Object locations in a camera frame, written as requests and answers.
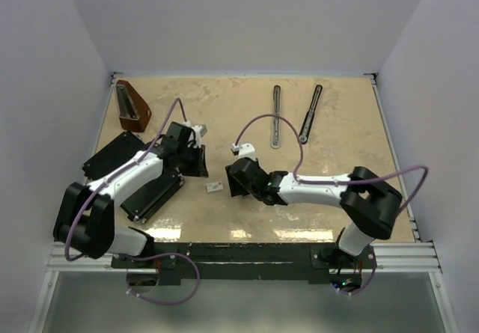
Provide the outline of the white staple box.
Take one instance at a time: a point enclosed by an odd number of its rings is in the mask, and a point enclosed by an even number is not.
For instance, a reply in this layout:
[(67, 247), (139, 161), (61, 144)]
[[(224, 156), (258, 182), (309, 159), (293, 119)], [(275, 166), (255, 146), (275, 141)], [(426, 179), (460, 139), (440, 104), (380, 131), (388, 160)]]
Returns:
[(212, 193), (212, 192), (217, 192), (217, 191), (223, 190), (224, 186), (223, 186), (221, 181), (216, 181), (214, 183), (208, 183), (206, 185), (206, 188), (207, 188), (208, 193)]

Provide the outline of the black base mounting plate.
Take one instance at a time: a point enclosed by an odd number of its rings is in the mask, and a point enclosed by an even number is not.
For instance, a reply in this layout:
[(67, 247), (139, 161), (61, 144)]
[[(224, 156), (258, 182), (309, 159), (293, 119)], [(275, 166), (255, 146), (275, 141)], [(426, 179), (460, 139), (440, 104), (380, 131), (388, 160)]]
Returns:
[(349, 258), (334, 243), (187, 243), (156, 242), (146, 256), (162, 254), (159, 283), (178, 285), (196, 279), (189, 257), (207, 280), (307, 281), (329, 284), (357, 276), (359, 270), (377, 267), (366, 248), (358, 258)]

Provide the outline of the black carrying case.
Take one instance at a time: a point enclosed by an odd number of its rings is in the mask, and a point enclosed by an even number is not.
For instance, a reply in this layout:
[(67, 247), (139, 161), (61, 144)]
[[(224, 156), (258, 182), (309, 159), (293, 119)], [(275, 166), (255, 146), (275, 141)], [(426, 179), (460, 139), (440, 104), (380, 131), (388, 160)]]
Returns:
[(82, 166), (92, 182), (92, 190), (115, 172), (120, 173), (100, 193), (110, 195), (115, 206), (121, 207), (127, 218), (138, 224), (145, 223), (184, 183), (177, 171), (164, 170), (152, 153), (139, 162), (146, 148), (137, 135), (125, 131)]

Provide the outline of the brown wooden metronome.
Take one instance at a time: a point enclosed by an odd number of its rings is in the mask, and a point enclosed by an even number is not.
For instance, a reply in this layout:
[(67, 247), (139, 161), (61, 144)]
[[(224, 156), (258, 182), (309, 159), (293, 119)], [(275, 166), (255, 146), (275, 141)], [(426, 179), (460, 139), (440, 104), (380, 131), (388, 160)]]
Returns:
[(115, 93), (121, 127), (130, 132), (144, 132), (152, 116), (149, 105), (126, 80), (116, 82)]

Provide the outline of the grey deli stapler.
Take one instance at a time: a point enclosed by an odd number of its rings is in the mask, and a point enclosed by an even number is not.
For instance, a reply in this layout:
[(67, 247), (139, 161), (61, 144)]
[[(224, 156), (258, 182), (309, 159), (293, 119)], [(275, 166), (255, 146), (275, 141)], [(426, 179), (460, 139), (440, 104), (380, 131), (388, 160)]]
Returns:
[(275, 85), (272, 92), (273, 101), (273, 117), (272, 117), (272, 130), (270, 138), (270, 146), (272, 149), (278, 149), (281, 146), (281, 134), (280, 134), (280, 122), (279, 119), (281, 112), (281, 87)]

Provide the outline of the black stapler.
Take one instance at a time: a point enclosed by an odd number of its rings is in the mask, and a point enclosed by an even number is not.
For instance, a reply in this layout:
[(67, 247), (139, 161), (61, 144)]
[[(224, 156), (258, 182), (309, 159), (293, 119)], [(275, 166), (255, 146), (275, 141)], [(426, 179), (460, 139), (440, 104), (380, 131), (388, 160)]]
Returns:
[(299, 141), (301, 144), (308, 143), (311, 127), (314, 122), (314, 116), (317, 109), (317, 105), (320, 100), (320, 95), (322, 93), (322, 90), (323, 90), (322, 85), (316, 85), (314, 89), (314, 93), (311, 99), (311, 104), (309, 105), (309, 108), (306, 112), (305, 119), (303, 120), (302, 127), (299, 133)]

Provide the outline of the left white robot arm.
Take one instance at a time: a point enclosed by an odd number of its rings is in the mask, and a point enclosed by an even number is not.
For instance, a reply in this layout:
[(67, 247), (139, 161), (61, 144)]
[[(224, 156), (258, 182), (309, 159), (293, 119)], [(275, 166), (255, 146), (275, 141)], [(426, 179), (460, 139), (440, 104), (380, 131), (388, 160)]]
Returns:
[(155, 184), (153, 193), (169, 199), (184, 177), (209, 176), (203, 124), (173, 122), (166, 134), (134, 154), (111, 173), (87, 184), (66, 188), (52, 235), (65, 247), (92, 259), (106, 253), (129, 257), (138, 267), (149, 266), (155, 258), (153, 237), (134, 227), (116, 227), (115, 210), (137, 191)]

